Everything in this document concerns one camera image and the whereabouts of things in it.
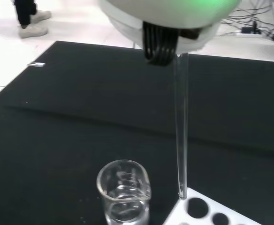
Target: black cloth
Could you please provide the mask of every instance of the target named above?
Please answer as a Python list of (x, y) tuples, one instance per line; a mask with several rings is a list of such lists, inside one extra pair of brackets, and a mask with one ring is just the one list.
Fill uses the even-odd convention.
[[(0, 225), (105, 224), (96, 176), (117, 159), (145, 167), (161, 225), (178, 200), (172, 66), (65, 42), (36, 61), (0, 93)], [(189, 65), (189, 187), (274, 225), (274, 62)]]
[(14, 0), (14, 5), (20, 25), (29, 25), (30, 15), (37, 13), (37, 5), (34, 0)]

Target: black pants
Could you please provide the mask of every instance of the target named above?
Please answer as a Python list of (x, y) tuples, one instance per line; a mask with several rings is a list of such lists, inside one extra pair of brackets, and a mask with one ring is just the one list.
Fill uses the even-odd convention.
[(14, 0), (14, 5), (20, 25), (29, 25), (30, 15), (37, 13), (37, 6), (34, 0)]

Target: white tile floor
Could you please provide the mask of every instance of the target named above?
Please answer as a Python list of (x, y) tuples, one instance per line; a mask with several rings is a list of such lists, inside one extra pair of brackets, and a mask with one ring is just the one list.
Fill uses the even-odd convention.
[[(0, 0), (0, 86), (18, 76), (28, 63), (57, 40), (132, 48), (110, 24), (96, 0), (36, 0), (40, 9), (51, 10), (53, 18), (43, 21), (49, 34), (19, 39), (17, 20), (11, 0)], [(244, 0), (243, 8), (250, 7)], [(272, 15), (263, 15), (268, 22)], [(224, 25), (219, 34), (234, 31)], [(215, 37), (196, 54), (274, 61), (274, 42), (266, 39)]]

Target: person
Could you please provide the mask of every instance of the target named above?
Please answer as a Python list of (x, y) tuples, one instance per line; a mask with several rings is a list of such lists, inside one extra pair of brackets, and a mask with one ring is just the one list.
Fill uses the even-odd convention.
[(47, 34), (46, 26), (37, 24), (52, 17), (50, 11), (37, 10), (34, 0), (14, 0), (18, 21), (18, 35), (21, 38), (39, 37)]

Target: power strip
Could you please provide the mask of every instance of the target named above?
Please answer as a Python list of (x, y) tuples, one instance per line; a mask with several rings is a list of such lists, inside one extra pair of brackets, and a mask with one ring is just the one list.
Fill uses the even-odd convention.
[(263, 34), (242, 34), (236, 33), (236, 37), (238, 38), (263, 38)]

